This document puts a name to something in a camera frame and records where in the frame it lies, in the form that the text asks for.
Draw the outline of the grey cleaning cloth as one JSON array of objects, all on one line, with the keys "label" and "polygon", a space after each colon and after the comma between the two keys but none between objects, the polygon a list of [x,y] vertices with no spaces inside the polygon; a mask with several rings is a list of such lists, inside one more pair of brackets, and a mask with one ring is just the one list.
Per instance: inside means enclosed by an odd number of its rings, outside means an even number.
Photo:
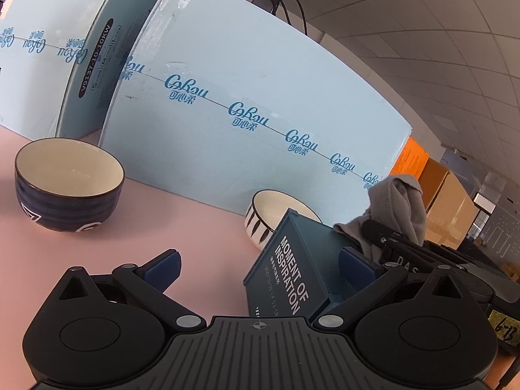
[{"label": "grey cleaning cloth", "polygon": [[361,252],[373,262],[379,262],[381,248],[369,242],[361,233],[362,225],[372,219],[389,227],[422,246],[427,231],[427,213],[422,200],[422,188],[410,174],[390,175],[369,189],[369,207],[349,223],[336,223],[333,230],[344,234],[361,247]]}]

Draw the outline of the dark teal container box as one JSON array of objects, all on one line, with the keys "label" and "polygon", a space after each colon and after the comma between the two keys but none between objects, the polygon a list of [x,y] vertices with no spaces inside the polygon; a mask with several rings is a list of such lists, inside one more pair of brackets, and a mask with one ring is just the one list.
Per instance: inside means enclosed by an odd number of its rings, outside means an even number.
[{"label": "dark teal container box", "polygon": [[355,290],[338,268],[345,247],[363,254],[354,239],[287,210],[243,281],[249,315],[312,322],[350,298]]}]

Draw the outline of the white striped ceramic bowl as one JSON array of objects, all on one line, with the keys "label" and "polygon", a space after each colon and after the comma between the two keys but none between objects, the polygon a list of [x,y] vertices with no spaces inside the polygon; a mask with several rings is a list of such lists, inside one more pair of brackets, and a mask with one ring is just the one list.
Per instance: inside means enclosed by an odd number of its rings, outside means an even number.
[{"label": "white striped ceramic bowl", "polygon": [[310,207],[284,192],[263,189],[253,195],[244,216],[244,227],[246,234],[259,251],[265,248],[289,209],[318,223],[322,222]]}]

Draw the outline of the brown cardboard box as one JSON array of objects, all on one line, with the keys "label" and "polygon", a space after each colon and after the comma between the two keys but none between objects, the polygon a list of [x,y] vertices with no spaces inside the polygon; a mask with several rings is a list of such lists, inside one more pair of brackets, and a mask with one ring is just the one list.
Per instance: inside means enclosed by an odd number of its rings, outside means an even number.
[{"label": "brown cardboard box", "polygon": [[419,178],[427,211],[425,239],[457,249],[478,215],[463,185],[445,165],[429,159]]}]

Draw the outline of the orange printed box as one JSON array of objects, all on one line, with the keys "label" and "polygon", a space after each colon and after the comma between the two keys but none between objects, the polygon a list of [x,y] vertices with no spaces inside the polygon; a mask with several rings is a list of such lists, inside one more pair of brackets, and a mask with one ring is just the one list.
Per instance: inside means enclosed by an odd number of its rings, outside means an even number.
[{"label": "orange printed box", "polygon": [[409,136],[404,148],[400,152],[390,175],[410,174],[419,179],[429,160],[428,153]]}]

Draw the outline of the large light blue carton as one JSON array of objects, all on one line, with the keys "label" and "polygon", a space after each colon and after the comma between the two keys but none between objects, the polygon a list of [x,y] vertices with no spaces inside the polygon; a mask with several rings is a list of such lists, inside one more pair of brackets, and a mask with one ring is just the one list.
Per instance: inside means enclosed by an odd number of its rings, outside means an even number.
[{"label": "large light blue carton", "polygon": [[242,214],[261,189],[328,225],[369,206],[411,126],[344,62],[246,0],[158,0],[100,145],[143,184]]}]

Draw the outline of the dark blue ceramic bowl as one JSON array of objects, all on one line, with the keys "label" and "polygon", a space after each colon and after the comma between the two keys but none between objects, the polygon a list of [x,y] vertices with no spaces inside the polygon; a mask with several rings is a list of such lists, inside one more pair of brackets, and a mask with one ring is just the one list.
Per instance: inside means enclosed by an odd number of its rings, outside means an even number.
[{"label": "dark blue ceramic bowl", "polygon": [[14,161],[20,208],[53,231],[92,230],[113,214],[124,184],[121,163],[100,147],[70,138],[42,138]]}]

